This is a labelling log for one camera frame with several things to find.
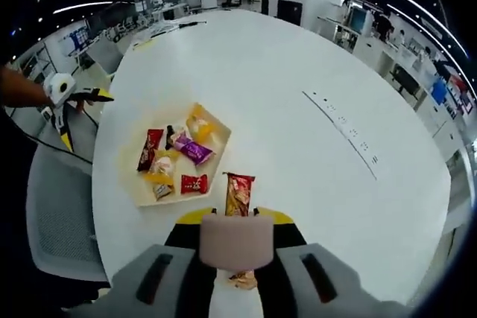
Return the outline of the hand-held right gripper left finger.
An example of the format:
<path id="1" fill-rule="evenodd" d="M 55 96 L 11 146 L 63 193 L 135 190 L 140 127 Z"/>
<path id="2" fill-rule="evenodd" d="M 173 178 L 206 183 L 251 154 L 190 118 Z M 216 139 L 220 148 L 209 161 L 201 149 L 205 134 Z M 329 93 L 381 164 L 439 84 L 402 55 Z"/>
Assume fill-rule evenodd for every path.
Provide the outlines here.
<path id="1" fill-rule="evenodd" d="M 200 224 L 215 209 L 183 215 L 113 277 L 108 317 L 208 317 L 217 270 L 200 262 Z"/>

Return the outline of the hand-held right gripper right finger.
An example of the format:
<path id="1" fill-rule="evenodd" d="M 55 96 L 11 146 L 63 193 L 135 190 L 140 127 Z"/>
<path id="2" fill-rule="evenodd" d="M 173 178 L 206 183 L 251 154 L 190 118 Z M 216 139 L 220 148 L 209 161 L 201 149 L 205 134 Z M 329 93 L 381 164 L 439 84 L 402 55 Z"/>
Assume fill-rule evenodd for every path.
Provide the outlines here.
<path id="1" fill-rule="evenodd" d="M 306 243 L 286 214 L 257 207 L 274 220 L 274 259 L 256 270 L 264 317 L 404 317 L 405 306 L 381 301 L 358 273 L 320 244 Z"/>

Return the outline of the person's left hand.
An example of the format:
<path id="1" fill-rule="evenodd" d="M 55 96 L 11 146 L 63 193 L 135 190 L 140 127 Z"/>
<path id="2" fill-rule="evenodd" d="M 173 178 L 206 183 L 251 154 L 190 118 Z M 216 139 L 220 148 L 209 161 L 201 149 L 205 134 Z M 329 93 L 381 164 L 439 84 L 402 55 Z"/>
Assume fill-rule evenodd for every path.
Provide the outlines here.
<path id="1" fill-rule="evenodd" d="M 74 108 L 78 112 L 82 112 L 84 110 L 85 104 L 89 104 L 90 106 L 94 104 L 92 95 L 87 93 L 73 94 L 68 98 L 67 102 L 73 104 Z"/>

